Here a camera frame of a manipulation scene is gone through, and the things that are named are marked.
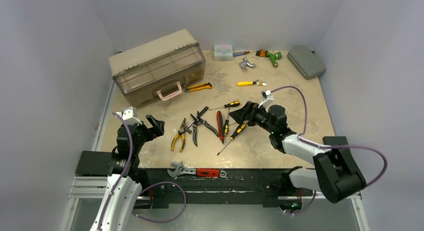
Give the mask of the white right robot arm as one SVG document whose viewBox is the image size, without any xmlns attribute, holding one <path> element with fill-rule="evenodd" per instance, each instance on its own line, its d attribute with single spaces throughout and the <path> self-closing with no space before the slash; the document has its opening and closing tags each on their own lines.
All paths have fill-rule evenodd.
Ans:
<svg viewBox="0 0 424 231">
<path fill-rule="evenodd" d="M 271 105 L 265 109 L 247 102 L 229 116 L 239 125 L 259 126 L 269 133 L 272 147 L 281 153 L 296 156 L 313 168 L 295 167 L 281 180 L 280 187 L 288 195 L 300 188 L 322 193 L 335 204 L 367 187 L 367 182 L 348 145 L 320 145 L 292 131 L 284 107 Z"/>
</svg>

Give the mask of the beige plastic tool box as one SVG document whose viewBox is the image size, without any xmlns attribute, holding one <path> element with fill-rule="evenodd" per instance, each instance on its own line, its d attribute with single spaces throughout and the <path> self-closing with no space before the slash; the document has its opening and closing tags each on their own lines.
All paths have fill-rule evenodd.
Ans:
<svg viewBox="0 0 424 231">
<path fill-rule="evenodd" d="M 170 100 L 204 78 L 200 44 L 182 29 L 115 54 L 108 59 L 111 78 L 132 106 Z"/>
</svg>

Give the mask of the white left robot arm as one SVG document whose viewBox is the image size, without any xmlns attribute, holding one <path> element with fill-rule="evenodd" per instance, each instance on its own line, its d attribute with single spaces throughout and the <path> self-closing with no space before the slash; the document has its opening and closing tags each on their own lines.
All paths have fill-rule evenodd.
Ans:
<svg viewBox="0 0 424 231">
<path fill-rule="evenodd" d="M 139 153 L 146 142 L 163 136 L 165 122 L 148 114 L 145 117 L 152 125 L 146 125 L 134 115 L 113 112 L 122 125 L 116 139 L 117 152 L 112 152 L 108 165 L 106 190 L 91 231 L 123 231 L 127 227 L 137 196 L 149 190 L 147 179 L 138 176 Z"/>
</svg>

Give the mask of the yellow black pliers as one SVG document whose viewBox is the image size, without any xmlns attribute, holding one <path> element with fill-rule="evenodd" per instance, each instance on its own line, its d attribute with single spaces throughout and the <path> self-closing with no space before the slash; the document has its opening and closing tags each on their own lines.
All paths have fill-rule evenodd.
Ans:
<svg viewBox="0 0 424 231">
<path fill-rule="evenodd" d="M 179 127 L 179 130 L 178 130 L 177 134 L 174 136 L 174 138 L 173 138 L 173 140 L 171 142 L 171 148 L 170 148 L 171 151 L 174 151 L 175 150 L 176 143 L 177 143 L 177 141 L 179 139 L 181 139 L 181 146 L 180 146 L 180 148 L 179 148 L 178 151 L 181 153 L 181 152 L 183 152 L 183 150 L 185 148 L 185 145 L 186 145 L 186 136 L 185 136 L 185 133 L 189 133 L 189 134 L 192 133 L 192 130 L 190 129 L 190 126 L 189 125 L 186 125 L 186 120 L 187 120 L 186 118 L 183 119 L 183 121 L 181 122 L 181 125 Z"/>
</svg>

